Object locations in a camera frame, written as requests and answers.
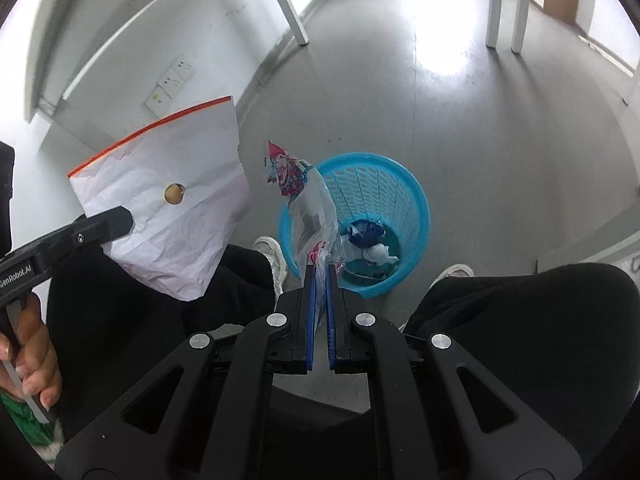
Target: pink printed wrapper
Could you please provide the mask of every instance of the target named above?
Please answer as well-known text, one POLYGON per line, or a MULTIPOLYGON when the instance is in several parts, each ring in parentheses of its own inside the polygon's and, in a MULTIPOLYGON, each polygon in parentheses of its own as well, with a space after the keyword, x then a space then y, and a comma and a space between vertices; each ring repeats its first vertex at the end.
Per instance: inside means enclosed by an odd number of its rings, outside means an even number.
POLYGON ((313 166, 304 160, 289 155, 277 144, 269 142, 270 170, 267 182, 277 182, 282 196, 289 197, 289 203, 302 192, 313 166))

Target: white sneaker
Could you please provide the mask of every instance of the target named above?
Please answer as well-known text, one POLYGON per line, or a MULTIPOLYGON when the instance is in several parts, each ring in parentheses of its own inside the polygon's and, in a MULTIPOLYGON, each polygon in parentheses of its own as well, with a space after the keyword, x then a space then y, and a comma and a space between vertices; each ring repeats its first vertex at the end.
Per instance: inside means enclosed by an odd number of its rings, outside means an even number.
MULTIPOLYGON (((431 283, 431 286, 429 287, 429 289, 431 290, 431 287, 433 285, 435 285, 441 280, 444 280, 445 278, 472 278, 473 276, 474 276, 474 270, 471 267, 465 264, 455 264, 444 269, 440 273, 440 275, 435 280, 433 280, 433 283, 431 283)), ((406 324, 408 322, 409 320, 407 319, 398 330, 400 332, 404 332, 404 328, 406 327, 406 324)))
POLYGON ((254 242, 254 251, 264 254, 273 274, 273 290, 276 292, 276 303, 282 294, 282 284, 287 278, 287 261, 284 259, 280 244, 270 236, 261 236, 254 242))

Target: blue gripper pad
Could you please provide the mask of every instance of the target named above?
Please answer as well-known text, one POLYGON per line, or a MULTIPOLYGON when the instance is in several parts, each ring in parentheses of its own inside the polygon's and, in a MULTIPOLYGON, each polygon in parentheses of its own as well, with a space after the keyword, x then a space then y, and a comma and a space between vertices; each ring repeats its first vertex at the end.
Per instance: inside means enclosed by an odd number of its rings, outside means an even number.
POLYGON ((329 369, 335 368, 335 318, 334 297, 331 289, 331 275, 335 274, 335 267, 328 266, 326 270, 326 345, 329 353, 329 369))
POLYGON ((312 370, 314 367, 314 342, 316 324, 316 268, 311 272, 311 284, 309 293, 309 308, 306 316, 306 369, 312 370))

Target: blue laundry basket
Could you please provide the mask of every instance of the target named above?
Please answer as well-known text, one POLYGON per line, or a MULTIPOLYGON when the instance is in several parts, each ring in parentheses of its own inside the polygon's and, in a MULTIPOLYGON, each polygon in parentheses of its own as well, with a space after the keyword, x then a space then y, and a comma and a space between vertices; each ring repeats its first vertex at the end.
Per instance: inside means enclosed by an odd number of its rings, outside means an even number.
MULTIPOLYGON (((397 241, 400 261, 380 282, 362 285, 343 275, 340 286, 373 298, 391 290, 418 264, 429 236, 430 213, 422 187, 396 161, 373 153, 345 153, 316 166, 334 199, 340 234, 356 220, 380 220, 397 241)), ((300 277, 291 249, 291 218, 285 205, 279 225, 280 245, 289 269, 300 277)))

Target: finger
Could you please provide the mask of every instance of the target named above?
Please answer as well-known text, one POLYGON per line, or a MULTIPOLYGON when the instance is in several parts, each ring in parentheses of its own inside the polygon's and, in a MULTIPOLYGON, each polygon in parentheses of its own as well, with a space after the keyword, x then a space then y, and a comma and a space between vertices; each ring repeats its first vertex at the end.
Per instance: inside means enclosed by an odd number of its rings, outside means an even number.
POLYGON ((0 334, 0 361, 8 361, 11 359, 13 352, 9 340, 0 334))
POLYGON ((30 292, 27 295, 27 301, 24 309, 18 316, 18 326, 15 330, 15 335, 21 345, 24 345, 29 339, 31 339, 36 332, 40 329, 42 323, 42 315, 40 314, 40 300, 39 298, 30 292))
POLYGON ((24 378, 42 368, 49 350, 49 330, 41 325, 38 331, 27 341, 15 359, 15 371, 24 378))
POLYGON ((22 393, 15 386, 14 382, 9 377, 9 374, 4 369, 4 365, 0 364, 0 388, 8 392, 11 396, 14 396, 16 399, 22 398, 22 393))
POLYGON ((22 381, 22 391, 26 396, 33 397, 50 386, 50 382, 58 369, 58 357, 53 345, 49 344, 47 356, 39 370, 22 381))
POLYGON ((60 400, 61 393, 62 376, 60 375, 60 369, 56 368, 56 373, 53 375, 51 385, 40 394, 40 403, 46 410, 50 410, 51 407, 60 400))

